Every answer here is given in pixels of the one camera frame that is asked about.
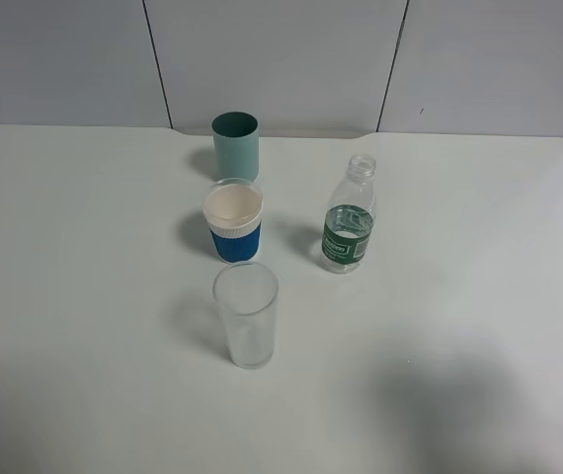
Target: water bottle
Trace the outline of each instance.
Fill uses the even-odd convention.
[[[321,261],[332,273],[348,274],[364,257],[376,217],[375,169],[376,162],[369,155],[353,156],[345,178],[332,194],[321,244]]]

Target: white table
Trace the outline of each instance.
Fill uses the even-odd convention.
[[[314,261],[356,152],[363,265]],[[265,138],[276,352],[232,365],[211,140],[0,125],[0,472],[563,473],[563,139]]]

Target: green bottle label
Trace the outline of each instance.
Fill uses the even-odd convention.
[[[328,211],[323,228],[323,254],[341,265],[355,264],[364,256],[373,218],[355,205],[337,205]]]

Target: white wall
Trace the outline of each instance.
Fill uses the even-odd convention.
[[[140,0],[0,0],[0,123],[169,126]]]
[[[563,1],[411,0],[380,129],[563,136]]]
[[[146,0],[174,127],[375,131],[405,0]]]

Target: teal cup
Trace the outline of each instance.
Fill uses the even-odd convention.
[[[227,112],[213,120],[211,129],[220,179],[255,181],[260,169],[257,119],[244,112]]]

